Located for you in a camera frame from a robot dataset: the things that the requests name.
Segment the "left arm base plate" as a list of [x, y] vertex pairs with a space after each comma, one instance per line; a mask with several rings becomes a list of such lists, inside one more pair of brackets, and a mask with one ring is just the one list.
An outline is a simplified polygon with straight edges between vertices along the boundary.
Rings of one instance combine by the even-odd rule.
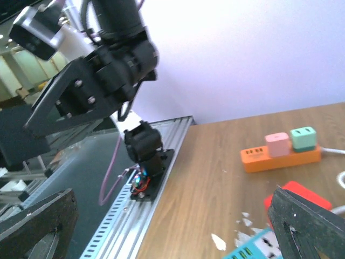
[[130, 199], [154, 201], [174, 157], [173, 149], [160, 149], [147, 161], [139, 163], [139, 171], [130, 179]]

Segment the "orange power strip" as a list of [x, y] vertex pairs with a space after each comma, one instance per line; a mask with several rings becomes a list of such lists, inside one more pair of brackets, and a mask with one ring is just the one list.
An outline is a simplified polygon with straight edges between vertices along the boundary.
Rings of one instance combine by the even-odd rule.
[[244, 171], [256, 173], [319, 162], [321, 161], [321, 147], [316, 145], [313, 150], [301, 153], [291, 150], [289, 155], [272, 158], [268, 154], [267, 146], [259, 146], [241, 150], [240, 157]]

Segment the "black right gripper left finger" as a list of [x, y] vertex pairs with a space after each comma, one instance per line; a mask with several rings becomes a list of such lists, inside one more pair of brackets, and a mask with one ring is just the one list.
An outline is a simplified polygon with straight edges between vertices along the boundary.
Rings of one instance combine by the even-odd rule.
[[65, 258], [78, 219], [72, 189], [1, 221], [1, 258]]

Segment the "pink charger plug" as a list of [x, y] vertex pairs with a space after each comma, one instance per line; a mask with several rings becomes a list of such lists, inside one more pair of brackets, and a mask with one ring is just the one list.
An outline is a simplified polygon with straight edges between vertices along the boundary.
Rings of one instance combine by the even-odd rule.
[[291, 145], [286, 132], [278, 132], [265, 136], [268, 154], [271, 158], [289, 155]]

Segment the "red cube adapter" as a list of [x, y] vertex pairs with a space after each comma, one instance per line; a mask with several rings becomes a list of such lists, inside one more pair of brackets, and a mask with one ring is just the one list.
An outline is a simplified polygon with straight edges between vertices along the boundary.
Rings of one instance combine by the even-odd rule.
[[332, 213], [331, 210], [333, 208], [332, 204], [328, 200], [309, 190], [305, 186], [295, 181], [290, 181], [283, 185], [282, 189], [290, 192], [296, 200], [299, 200], [299, 202], [309, 203], [309, 205], [314, 203], [316, 206], [322, 208], [323, 211], [321, 211], [321, 209], [316, 209], [315, 207], [313, 207], [318, 217], [330, 217], [330, 214]]

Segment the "green USB charger plug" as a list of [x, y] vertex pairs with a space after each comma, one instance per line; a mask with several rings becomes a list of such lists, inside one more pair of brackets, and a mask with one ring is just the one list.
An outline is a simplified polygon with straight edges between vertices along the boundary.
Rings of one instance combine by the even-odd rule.
[[316, 148], [316, 130], [310, 126], [290, 130], [289, 137], [293, 151], [296, 153], [308, 152]]

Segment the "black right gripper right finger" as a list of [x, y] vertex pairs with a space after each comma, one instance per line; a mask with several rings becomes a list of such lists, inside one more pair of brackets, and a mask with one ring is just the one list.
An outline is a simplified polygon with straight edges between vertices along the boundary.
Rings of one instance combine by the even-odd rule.
[[277, 187], [268, 217], [283, 258], [344, 258], [344, 218], [334, 214], [318, 217], [314, 203], [299, 202], [290, 192]]

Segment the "teal power strip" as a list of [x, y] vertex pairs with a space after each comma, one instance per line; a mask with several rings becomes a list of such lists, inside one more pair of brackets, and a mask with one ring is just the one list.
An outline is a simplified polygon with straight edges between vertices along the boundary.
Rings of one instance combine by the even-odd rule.
[[268, 227], [251, 237], [244, 244], [224, 256], [225, 259], [282, 259], [277, 238]]

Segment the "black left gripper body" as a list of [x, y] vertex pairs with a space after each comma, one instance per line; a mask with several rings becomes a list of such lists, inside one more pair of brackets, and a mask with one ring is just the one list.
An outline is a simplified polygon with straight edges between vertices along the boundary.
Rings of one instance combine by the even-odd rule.
[[155, 81], [158, 55], [147, 40], [111, 50], [100, 46], [84, 60], [93, 70], [97, 89], [102, 93], [105, 117], [134, 100], [143, 81]]

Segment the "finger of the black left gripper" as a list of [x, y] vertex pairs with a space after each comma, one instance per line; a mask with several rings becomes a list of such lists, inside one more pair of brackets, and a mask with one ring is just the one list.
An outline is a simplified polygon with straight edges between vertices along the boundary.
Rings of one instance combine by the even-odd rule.
[[48, 83], [24, 128], [33, 135], [50, 135], [103, 119], [101, 97], [93, 70], [77, 58]]

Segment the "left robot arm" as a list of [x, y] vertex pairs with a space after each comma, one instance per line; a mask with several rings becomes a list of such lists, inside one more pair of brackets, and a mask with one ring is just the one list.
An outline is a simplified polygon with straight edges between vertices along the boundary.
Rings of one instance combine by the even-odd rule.
[[100, 41], [73, 58], [54, 76], [33, 106], [25, 129], [43, 137], [117, 115], [130, 158], [148, 177], [161, 175], [163, 143], [143, 120], [123, 127], [145, 81], [156, 80], [158, 53], [135, 1], [93, 1], [101, 26]]

